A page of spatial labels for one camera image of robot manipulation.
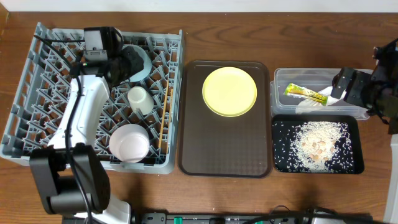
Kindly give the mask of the yellow plate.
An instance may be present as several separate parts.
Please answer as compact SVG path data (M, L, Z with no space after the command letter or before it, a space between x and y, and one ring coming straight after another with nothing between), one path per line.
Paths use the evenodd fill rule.
M250 74L236 67L221 67L203 82L202 97L207 107L224 117L247 113L257 100L257 86Z

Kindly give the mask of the white napkin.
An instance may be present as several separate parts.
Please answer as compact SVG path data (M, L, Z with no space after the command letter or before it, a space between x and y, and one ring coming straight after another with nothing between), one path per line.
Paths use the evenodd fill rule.
M319 95L326 98L326 106L331 106L336 104L337 102L341 101L346 95L346 91L343 91L341 96L334 98L331 96L332 90L333 90L332 86L328 86L318 92ZM296 111L309 110L312 109L313 107L319 107L319 106L324 106L324 105L320 102L306 99L298 104L298 106L296 107Z

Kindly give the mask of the white bowl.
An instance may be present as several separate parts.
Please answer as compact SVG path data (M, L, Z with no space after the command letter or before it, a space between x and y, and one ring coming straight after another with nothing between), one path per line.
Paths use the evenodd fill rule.
M137 163L149 152L150 141L147 131L138 124L121 126L111 135L109 150L122 162Z

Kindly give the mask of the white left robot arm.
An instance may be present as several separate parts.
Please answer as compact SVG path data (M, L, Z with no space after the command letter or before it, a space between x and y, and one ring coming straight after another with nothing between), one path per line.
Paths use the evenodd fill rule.
M111 193L96 155L95 139L112 87L144 69L115 27L84 29L85 49L70 63L70 96L47 147L35 149L29 166L44 210L84 223L131 223L131 206Z

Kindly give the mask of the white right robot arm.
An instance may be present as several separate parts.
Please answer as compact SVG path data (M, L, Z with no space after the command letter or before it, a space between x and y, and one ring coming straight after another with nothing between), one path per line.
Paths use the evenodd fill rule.
M389 126L392 169L383 220L397 223L397 40L375 47L376 67L371 74L342 68L332 81L332 98L367 109Z

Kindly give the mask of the light blue bowl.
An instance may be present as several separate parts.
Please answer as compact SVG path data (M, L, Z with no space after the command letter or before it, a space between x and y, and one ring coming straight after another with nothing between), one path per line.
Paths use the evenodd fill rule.
M124 45L122 53L129 62L130 72L128 80L130 82L139 82L150 75L152 61L142 47L138 45Z

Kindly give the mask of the white cup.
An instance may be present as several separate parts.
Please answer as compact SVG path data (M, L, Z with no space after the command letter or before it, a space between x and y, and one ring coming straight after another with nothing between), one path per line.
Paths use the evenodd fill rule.
M127 93L131 109L140 111L143 115L149 114L154 108L152 96L141 86L131 88Z

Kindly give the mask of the yellow green snack wrapper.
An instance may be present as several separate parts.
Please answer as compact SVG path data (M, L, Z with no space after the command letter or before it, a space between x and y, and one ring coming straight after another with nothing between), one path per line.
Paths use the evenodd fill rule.
M318 92L315 92L305 87L298 86L294 83L289 83L287 85L287 88L284 91L284 95L295 98L314 100L322 103L324 106L326 105L326 98L319 95Z

